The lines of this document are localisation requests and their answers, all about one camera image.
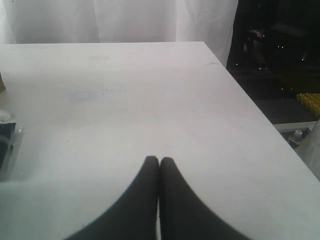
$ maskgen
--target black object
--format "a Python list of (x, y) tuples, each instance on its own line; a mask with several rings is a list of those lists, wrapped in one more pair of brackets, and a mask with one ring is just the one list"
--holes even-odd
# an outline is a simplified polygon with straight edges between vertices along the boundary
[(148, 156), (119, 200), (67, 240), (156, 240), (158, 173), (158, 159)]
[(16, 124), (0, 124), (0, 169), (2, 168), (7, 152), (12, 147), (12, 135), (15, 132)]
[(163, 240), (248, 240), (197, 197), (171, 158), (160, 165), (159, 203)]

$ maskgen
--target white table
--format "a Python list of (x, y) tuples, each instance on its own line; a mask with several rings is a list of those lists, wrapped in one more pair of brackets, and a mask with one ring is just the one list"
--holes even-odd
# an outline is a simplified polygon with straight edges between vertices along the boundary
[(24, 134), (1, 240), (62, 240), (173, 157), (253, 240), (318, 240), (320, 183), (203, 42), (0, 47), (0, 109)]

